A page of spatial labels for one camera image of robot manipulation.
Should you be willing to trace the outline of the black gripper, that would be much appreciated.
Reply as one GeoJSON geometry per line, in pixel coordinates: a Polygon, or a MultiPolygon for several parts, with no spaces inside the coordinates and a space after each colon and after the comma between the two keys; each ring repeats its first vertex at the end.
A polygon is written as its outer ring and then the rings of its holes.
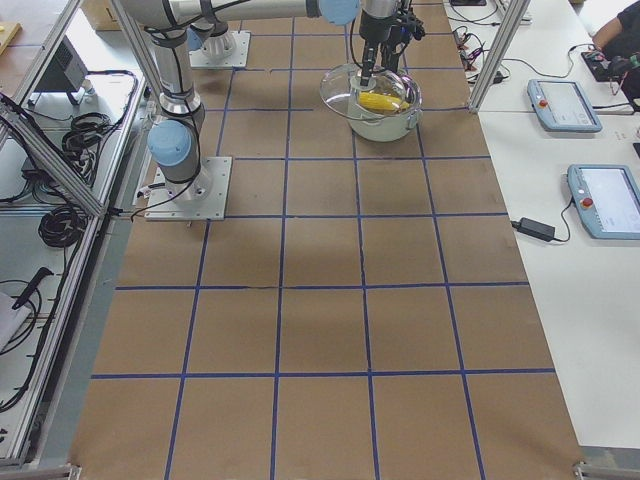
{"type": "Polygon", "coordinates": [[[381,45],[381,66],[387,71],[397,71],[403,45],[408,45],[412,38],[413,11],[400,9],[394,18],[389,41],[381,45]]]}
{"type": "Polygon", "coordinates": [[[395,19],[395,0],[365,0],[362,2],[359,34],[365,40],[360,86],[368,87],[377,60],[378,44],[386,41],[395,19]]]}

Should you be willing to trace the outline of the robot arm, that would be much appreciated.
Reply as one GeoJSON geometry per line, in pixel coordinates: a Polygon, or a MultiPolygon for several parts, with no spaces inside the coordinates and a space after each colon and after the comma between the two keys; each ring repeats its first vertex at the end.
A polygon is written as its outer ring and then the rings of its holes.
{"type": "MultiPolygon", "coordinates": [[[[415,39],[421,40],[426,32],[424,23],[415,15],[408,3],[400,3],[389,17],[375,19],[368,13],[360,16],[359,36],[364,41],[363,53],[355,55],[352,21],[349,33],[350,55],[359,67],[374,67],[379,71],[399,71],[400,58],[415,39]]],[[[207,32],[196,27],[188,31],[190,63],[194,69],[231,70],[244,69],[247,65],[251,33],[247,30],[230,30],[221,22],[207,32]]]]}
{"type": "Polygon", "coordinates": [[[124,10],[151,36],[165,116],[147,139],[171,199],[201,200],[212,186],[204,172],[200,131],[204,106],[196,92],[188,33],[206,39],[226,30],[228,21],[322,17],[345,25],[361,16],[365,46],[361,84],[369,82],[378,47],[385,42],[400,10],[398,1],[123,1],[124,10]]]}

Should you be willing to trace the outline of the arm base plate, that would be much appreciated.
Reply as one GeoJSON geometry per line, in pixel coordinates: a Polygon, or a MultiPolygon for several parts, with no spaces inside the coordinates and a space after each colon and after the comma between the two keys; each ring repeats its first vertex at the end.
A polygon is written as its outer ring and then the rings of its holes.
{"type": "Polygon", "coordinates": [[[202,40],[188,31],[191,67],[204,70],[242,69],[246,67],[251,33],[247,30],[227,31],[202,40]]]}
{"type": "Polygon", "coordinates": [[[148,221],[223,220],[231,169],[231,157],[205,157],[194,183],[174,198],[181,189],[166,183],[164,174],[157,167],[154,180],[163,186],[151,191],[149,209],[143,212],[144,218],[148,221]]]}

